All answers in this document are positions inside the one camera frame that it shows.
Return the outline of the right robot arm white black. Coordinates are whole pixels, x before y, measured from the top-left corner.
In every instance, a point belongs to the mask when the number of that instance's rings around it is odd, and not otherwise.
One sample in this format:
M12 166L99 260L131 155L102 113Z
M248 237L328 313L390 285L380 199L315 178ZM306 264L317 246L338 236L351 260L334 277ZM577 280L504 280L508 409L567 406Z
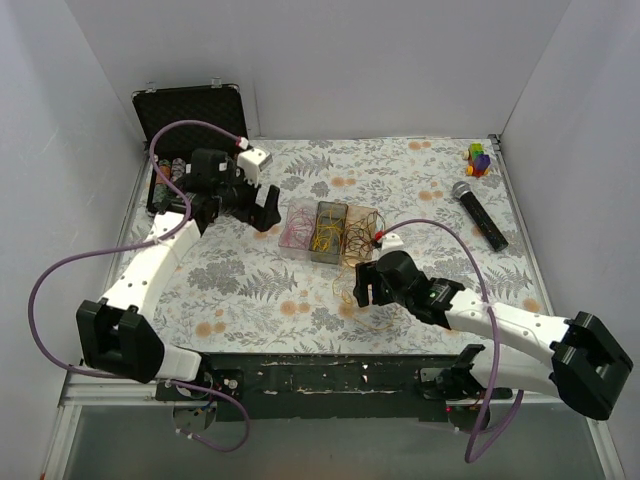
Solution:
M534 314L502 303L488 305L474 291L444 278L428 278L403 251L355 268L359 307L404 307L427 325L472 333L505 347L497 386L561 399L594 420L611 416L633 362L595 315Z

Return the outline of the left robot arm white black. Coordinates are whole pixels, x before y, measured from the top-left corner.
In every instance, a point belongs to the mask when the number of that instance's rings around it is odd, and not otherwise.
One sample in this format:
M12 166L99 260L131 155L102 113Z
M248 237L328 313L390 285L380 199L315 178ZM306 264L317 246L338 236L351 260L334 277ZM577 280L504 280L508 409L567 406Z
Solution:
M231 158L197 149L176 189L156 205L149 247L140 250L120 278L97 302L84 301L76 321L87 366L140 383L178 380L193 400L213 386L200 367L199 353L165 343L151 325L157 303L183 257L221 214L265 232L280 222L280 190L270 186L257 204L260 176L271 164L269 152L250 147Z

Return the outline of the clear plastic box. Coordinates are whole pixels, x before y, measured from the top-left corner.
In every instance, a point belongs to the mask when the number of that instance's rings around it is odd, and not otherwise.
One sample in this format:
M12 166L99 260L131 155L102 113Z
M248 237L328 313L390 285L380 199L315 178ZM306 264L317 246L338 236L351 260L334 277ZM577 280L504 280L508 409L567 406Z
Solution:
M308 260L311 240L316 228L318 202L309 198L290 201L278 247L286 259Z

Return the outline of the amber plastic box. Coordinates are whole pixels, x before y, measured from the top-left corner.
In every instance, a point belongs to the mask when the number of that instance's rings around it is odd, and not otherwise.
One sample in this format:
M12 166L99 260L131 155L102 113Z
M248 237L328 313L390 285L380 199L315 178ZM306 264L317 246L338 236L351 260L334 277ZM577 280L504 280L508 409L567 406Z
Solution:
M355 267L358 263L371 260L373 241L381 223L377 209L348 206L341 253L342 266Z

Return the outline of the smoky grey plastic box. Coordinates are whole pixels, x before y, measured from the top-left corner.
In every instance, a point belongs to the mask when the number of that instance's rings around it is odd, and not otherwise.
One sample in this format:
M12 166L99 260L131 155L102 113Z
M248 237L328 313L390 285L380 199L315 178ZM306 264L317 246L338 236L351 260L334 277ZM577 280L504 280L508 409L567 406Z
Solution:
M316 228L309 248L312 262L330 265L340 263L347 209L344 203L318 203Z

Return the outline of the black poker chip case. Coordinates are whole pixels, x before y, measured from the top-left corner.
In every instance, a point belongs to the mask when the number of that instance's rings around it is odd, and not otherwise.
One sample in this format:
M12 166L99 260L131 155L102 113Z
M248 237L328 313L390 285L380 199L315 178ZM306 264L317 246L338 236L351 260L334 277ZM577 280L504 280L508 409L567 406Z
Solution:
M199 148L236 156L249 145L241 94L235 84L140 90L132 95L134 110L150 143L171 124L154 147L158 159L186 162Z

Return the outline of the floral patterned table mat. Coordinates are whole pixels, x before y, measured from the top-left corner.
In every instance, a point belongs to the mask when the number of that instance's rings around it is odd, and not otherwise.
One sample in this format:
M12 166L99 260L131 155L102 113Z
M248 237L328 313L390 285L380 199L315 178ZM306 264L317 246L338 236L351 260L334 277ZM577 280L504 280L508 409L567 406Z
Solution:
M493 160L472 190L505 235L494 252L452 197L465 176L465 139L266 140L273 156L266 185L292 200L372 207L396 226L425 273L480 290L493 301L546 314L503 164ZM281 226L260 233L219 218L184 257L158 302L152 324L174 345L202 352L444 354L470 334L422 324L397 306L358 308L347 267L281 250Z

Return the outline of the black handheld microphone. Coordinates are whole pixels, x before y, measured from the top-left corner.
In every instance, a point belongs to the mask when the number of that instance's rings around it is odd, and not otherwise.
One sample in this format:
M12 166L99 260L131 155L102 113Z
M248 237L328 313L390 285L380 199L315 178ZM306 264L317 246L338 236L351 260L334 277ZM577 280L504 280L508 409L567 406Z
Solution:
M502 232L472 192L469 183L456 182L452 187L452 195L462 204L494 252L501 252L509 246Z

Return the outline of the colourful toy block train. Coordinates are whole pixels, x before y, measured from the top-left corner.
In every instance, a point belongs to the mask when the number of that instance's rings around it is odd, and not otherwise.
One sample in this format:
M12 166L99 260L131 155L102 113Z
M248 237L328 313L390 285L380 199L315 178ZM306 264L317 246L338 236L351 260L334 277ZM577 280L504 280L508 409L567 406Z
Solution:
M480 143L471 143L463 152L463 159L467 162L467 176L480 178L488 174L491 158Z

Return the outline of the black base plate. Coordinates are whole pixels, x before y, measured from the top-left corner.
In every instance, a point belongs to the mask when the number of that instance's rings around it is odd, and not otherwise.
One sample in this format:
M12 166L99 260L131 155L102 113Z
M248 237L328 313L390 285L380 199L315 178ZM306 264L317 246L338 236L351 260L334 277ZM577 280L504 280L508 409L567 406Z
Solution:
M416 418L445 422L454 401L478 404L471 376L484 351L454 355L207 354L199 385L239 401L253 420Z

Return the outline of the aluminium frame rail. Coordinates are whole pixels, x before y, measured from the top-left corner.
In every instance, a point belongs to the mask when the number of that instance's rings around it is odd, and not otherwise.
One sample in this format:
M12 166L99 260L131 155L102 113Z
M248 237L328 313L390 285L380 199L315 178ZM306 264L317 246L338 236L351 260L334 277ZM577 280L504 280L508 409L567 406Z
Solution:
M526 394L499 439L466 463L455 409L413 417L217 423L151 385L71 380L47 479L621 479L608 426Z

